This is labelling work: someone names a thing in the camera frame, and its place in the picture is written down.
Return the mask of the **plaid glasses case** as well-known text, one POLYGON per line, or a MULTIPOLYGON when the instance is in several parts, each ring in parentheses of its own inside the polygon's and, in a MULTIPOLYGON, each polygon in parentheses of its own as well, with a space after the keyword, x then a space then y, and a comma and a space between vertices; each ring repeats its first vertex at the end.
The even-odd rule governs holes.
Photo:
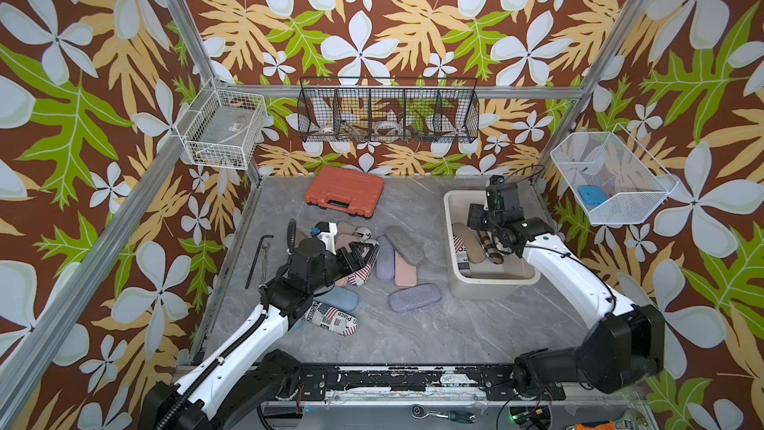
POLYGON ((487 260, 489 260, 491 264, 502 265, 503 254, 501 254, 501 252, 497 250, 497 247, 495 247, 495 243, 493 243, 493 237, 491 237, 491 234, 489 234, 487 231, 479 231, 477 234, 479 235, 479 242, 481 242, 481 246, 483 247, 485 256, 487 256, 487 260))

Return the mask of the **newspaper print glasses case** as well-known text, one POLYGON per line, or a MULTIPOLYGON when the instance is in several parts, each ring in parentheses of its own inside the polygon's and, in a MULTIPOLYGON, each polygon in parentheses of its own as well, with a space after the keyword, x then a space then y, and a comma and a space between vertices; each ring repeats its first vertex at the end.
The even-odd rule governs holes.
POLYGON ((469 260, 467 245, 462 238, 456 235, 454 235, 453 238, 454 238, 454 248, 455 248, 457 269, 462 276, 466 278, 471 278, 472 269, 471 269, 471 262, 469 260))

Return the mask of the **cream plastic storage box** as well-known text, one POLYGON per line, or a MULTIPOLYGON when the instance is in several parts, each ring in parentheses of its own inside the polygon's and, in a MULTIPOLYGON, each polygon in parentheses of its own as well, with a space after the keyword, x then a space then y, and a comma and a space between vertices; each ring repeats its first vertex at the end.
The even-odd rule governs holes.
POLYGON ((509 297, 521 286, 535 285, 540 273, 521 258, 503 256, 502 265, 485 259, 472 264, 472 276, 462 276, 456 263, 452 225, 467 224, 470 205, 482 203, 485 193, 480 190, 452 190, 443 198, 446 225, 444 228, 446 267, 449 286, 455 298, 463 300, 499 300, 509 297))

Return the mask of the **pale purple glasses case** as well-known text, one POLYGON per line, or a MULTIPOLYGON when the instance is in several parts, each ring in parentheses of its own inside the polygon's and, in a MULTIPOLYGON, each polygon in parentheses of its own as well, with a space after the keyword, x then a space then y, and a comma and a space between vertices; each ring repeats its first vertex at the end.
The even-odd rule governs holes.
POLYGON ((386 236, 378 238, 379 253, 375 262, 375 275, 379 280, 390 281, 395 277, 395 249, 386 236))

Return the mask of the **small pink glasses case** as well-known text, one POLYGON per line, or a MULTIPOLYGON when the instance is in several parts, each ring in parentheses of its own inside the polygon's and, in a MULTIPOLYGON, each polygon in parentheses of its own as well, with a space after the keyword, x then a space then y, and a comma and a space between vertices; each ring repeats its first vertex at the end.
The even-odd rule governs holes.
POLYGON ((399 289, 412 288, 418 284, 417 267, 409 264, 398 252, 395 252, 394 283, 399 289))

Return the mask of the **grey fabric glasses case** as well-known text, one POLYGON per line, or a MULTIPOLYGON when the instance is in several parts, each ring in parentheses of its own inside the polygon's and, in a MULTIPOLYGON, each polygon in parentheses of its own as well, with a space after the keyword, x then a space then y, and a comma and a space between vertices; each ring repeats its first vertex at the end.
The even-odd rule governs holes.
POLYGON ((412 266, 419 266, 426 260, 426 255, 419 241, 406 228, 390 226, 385 236, 393 248, 412 266))

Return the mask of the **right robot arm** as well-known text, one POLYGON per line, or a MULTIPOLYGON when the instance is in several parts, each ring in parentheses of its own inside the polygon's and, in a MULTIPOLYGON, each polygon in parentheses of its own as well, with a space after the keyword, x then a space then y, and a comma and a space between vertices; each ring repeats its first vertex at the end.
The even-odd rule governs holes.
POLYGON ((588 326, 580 346, 526 352, 513 362, 513 388, 521 394, 559 383, 613 393, 660 374, 666 322, 651 303, 620 294, 579 260, 540 218, 527 218, 517 185, 501 175, 487 182, 473 204, 469 229, 485 232, 503 255, 515 255, 545 276, 588 326))

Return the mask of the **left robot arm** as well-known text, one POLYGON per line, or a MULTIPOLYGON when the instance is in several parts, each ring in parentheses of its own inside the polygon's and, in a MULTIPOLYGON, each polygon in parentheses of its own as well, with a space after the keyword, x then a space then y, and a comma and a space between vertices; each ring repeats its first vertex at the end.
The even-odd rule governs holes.
POLYGON ((220 429, 237 410, 272 399, 292 399, 302 391, 300 362, 270 347, 300 320, 352 336, 354 316, 316 300, 337 281, 372 268, 375 242, 334 243, 336 226, 320 222, 298 240, 288 223, 288 260, 276 276, 260 284, 260 302, 242 326, 202 364, 175 384, 159 383, 144 400, 141 429, 220 429))

